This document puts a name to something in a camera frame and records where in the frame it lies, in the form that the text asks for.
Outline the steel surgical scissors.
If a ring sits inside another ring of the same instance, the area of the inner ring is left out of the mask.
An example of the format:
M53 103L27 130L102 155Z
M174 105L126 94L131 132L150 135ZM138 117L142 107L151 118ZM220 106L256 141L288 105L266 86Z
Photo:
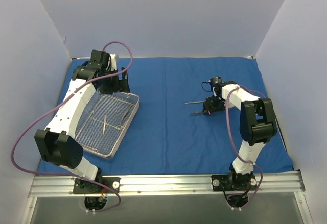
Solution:
M190 104L200 104L203 103L204 101L193 101L193 102L185 102L184 104L190 105Z

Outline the steel forceps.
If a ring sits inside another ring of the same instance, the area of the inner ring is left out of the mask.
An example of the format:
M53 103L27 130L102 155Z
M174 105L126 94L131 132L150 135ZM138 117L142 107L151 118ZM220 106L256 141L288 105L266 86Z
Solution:
M122 121L125 119L125 117L127 116L128 112L130 111L130 109L131 109L131 107L128 108L128 109L125 111L125 113L123 114L123 116L122 116L122 118L121 118L121 120L120 120L120 123L122 123Z

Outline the steel wire mesh tray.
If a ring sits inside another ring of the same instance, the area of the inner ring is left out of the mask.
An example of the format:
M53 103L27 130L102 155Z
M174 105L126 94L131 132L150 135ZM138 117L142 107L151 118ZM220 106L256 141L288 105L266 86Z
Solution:
M130 108L125 119L120 120ZM89 153L102 158L113 158L139 109L139 96L119 92L100 94L96 92L86 105L75 132L75 140ZM102 135L104 115L107 115L106 130ZM124 128L119 131L117 125Z

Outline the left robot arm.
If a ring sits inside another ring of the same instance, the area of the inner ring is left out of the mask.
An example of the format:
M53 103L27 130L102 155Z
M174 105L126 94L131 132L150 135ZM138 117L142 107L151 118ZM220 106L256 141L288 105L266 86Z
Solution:
M90 60L74 69L64 105L46 128L34 135L42 160L85 178L84 186L91 193L103 187L101 172L84 157L75 134L81 115L96 92L113 94L129 90L127 73L118 69L118 60L117 54L93 50Z

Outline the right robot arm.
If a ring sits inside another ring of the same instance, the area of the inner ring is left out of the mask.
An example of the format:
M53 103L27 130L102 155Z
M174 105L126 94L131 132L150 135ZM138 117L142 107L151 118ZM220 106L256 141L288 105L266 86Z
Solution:
M211 97L203 102L201 113L211 115L225 111L227 131L236 158L231 164L227 184L231 189L240 189L245 182L250 182L256 160L264 146L277 133L272 100L251 94L234 81L224 82L220 77L213 77L210 85ZM240 111L239 130L242 138L237 150L232 138L229 109Z

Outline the aluminium back rail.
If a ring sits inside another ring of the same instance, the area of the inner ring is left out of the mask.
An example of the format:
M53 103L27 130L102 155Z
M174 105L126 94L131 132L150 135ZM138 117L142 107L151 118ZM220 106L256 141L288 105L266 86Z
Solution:
M162 57L169 57L169 58L175 58L173 56L162 56ZM242 58L247 58L247 59L255 59L256 56L253 55L253 56L239 56L239 57L242 57ZM72 57L72 59L76 59L76 60L90 60L91 57ZM207 58L207 56L194 56L192 58Z

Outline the aluminium front frame rail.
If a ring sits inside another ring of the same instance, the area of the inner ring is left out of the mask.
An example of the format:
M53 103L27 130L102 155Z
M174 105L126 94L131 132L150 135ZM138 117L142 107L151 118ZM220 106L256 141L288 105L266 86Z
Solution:
M222 194L212 188L210 175L125 175L119 176L119 196ZM35 177L28 197L99 197L99 193L74 194L72 177ZM299 171L264 174L257 193L303 192Z

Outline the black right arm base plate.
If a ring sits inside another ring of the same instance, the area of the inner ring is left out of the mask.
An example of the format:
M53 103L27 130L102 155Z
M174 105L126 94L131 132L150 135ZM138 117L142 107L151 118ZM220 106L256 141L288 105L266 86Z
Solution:
M211 175L213 191L247 191L257 188L257 181L253 174Z

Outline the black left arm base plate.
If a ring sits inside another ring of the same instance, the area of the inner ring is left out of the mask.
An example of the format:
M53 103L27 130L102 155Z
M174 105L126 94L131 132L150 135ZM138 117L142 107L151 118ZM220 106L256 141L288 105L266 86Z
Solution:
M103 192L103 187L98 184L79 178L75 178L74 181L73 194L96 194ZM104 177L101 184L119 192L120 181L121 178L119 177Z

